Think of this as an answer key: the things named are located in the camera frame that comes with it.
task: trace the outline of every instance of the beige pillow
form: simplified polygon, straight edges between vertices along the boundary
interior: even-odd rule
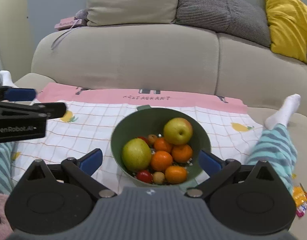
[[[172,23],[178,0],[87,0],[88,26]]]

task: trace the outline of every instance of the sofa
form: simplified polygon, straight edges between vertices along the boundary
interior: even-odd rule
[[[58,82],[90,89],[148,88],[233,97],[241,99],[249,115],[261,124],[284,98],[300,94],[300,108],[288,129],[298,150],[296,180],[307,191],[306,64],[251,41],[174,24],[81,27],[65,32],[41,40],[31,73],[17,86],[41,91],[47,83]],[[291,232],[307,240],[307,212],[295,218]]]

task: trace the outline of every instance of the green bowl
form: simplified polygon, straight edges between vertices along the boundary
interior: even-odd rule
[[[121,120],[114,129],[111,136],[111,151],[114,159],[120,166],[120,168],[130,177],[137,186],[145,187],[170,187],[178,186],[182,190],[186,190],[188,187],[194,187],[197,185],[195,177],[197,177],[202,169],[198,163],[198,153],[201,149],[211,151],[209,137],[202,128],[202,126],[190,116],[168,108],[151,108],[150,106],[139,106],[137,112],[134,112],[123,120]],[[164,125],[175,117],[182,117],[188,120],[193,127],[193,136],[188,144],[193,149],[192,166],[187,167],[188,177],[187,181],[182,184],[176,185],[156,185],[142,182],[132,175],[132,172],[128,171],[122,162],[121,153],[124,145],[133,138],[138,136],[147,137],[149,134],[163,134]]]

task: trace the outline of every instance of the white sock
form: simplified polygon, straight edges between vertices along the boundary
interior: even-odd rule
[[[17,88],[17,86],[12,82],[11,74],[7,70],[0,71],[0,79],[2,81],[3,86]]]
[[[294,94],[288,96],[282,107],[265,120],[265,127],[268,130],[272,130],[279,123],[287,127],[290,117],[297,111],[299,105],[300,95]]]

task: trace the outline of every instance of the orange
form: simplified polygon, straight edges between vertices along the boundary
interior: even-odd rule
[[[187,179],[187,170],[180,166],[170,166],[166,169],[165,176],[171,184],[183,183]]]
[[[152,158],[150,165],[155,171],[165,171],[166,168],[172,165],[172,156],[165,151],[156,152]]]
[[[168,143],[164,137],[157,138],[153,143],[153,147],[156,151],[165,151],[171,153],[172,144]]]
[[[175,162],[186,163],[193,156],[193,150],[188,145],[175,145],[172,148],[172,158]]]

